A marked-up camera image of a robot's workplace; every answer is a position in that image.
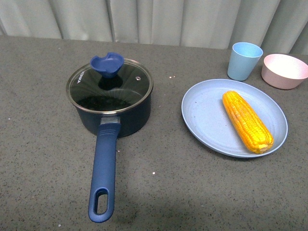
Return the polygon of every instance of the glass lid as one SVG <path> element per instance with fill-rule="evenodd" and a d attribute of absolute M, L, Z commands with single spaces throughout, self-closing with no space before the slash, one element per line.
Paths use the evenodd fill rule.
<path fill-rule="evenodd" d="M 66 86 L 74 106 L 92 113 L 114 114 L 143 102 L 153 89 L 150 73 L 134 60 L 123 61 L 112 76 L 103 76 L 91 62 L 78 69 Z"/>

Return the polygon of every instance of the bowl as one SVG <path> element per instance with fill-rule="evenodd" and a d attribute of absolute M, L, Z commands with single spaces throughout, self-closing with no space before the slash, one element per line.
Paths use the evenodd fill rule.
<path fill-rule="evenodd" d="M 264 58 L 262 78 L 279 89 L 293 89 L 308 78 L 308 65 L 286 54 L 270 54 Z"/>

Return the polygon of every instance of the metal rim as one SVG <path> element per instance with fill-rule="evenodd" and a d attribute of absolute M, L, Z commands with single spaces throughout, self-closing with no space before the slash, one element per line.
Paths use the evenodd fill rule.
<path fill-rule="evenodd" d="M 94 114 L 101 114 L 101 115 L 115 115 L 115 114 L 118 114 L 118 113 L 121 113 L 121 112 L 125 112 L 125 111 L 128 111 L 130 110 L 131 108 L 133 107 L 136 107 L 137 105 L 141 104 L 143 101 L 145 101 L 146 98 L 148 98 L 148 96 L 152 93 L 152 90 L 153 90 L 153 79 L 151 77 L 151 74 L 150 72 L 148 71 L 148 69 L 140 64 L 139 62 L 137 61 L 134 61 L 134 60 L 131 60 L 131 59 L 124 59 L 124 64 L 129 64 L 129 65 L 132 65 L 132 66 L 135 66 L 139 69 L 141 69 L 145 74 L 146 76 L 148 77 L 149 79 L 149 88 L 148 88 L 148 91 L 146 92 L 146 94 L 139 100 L 137 101 L 136 103 L 134 103 L 133 105 L 129 106 L 129 107 L 126 107 L 126 108 L 122 108 L 122 109 L 119 109 L 119 110 L 114 110 L 114 111 L 94 111 L 94 110 L 90 110 L 90 109 L 87 109 L 87 108 L 84 108 L 82 106 L 80 106 L 79 104 L 77 104 L 71 94 L 70 94 L 70 87 L 73 83 L 73 80 L 75 79 L 75 76 L 78 75 L 79 73 L 81 73 L 82 71 L 87 71 L 91 68 L 90 64 L 86 64 L 84 66 L 82 66 L 81 68 L 79 68 L 77 71 L 75 71 L 73 73 L 73 75 L 69 78 L 68 82 L 67 82 L 67 85 L 66 85 L 66 94 L 70 100 L 70 102 L 76 107 L 76 108 L 79 108 L 80 110 L 82 111 L 85 111 L 85 112 L 89 112 L 89 113 L 94 113 Z"/>

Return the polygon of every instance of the pot lid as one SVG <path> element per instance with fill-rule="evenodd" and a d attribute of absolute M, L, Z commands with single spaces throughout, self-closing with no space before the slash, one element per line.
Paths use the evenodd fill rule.
<path fill-rule="evenodd" d="M 115 114 L 143 102 L 152 92 L 153 80 L 140 63 L 108 53 L 78 69 L 66 92 L 77 108 L 97 114 Z"/>

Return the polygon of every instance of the handle hole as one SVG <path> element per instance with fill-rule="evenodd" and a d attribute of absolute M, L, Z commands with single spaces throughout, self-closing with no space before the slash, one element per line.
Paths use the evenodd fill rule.
<path fill-rule="evenodd" d="M 103 214 L 107 210 L 108 206 L 108 192 L 107 190 L 101 190 L 97 192 L 95 212 L 97 214 Z"/>

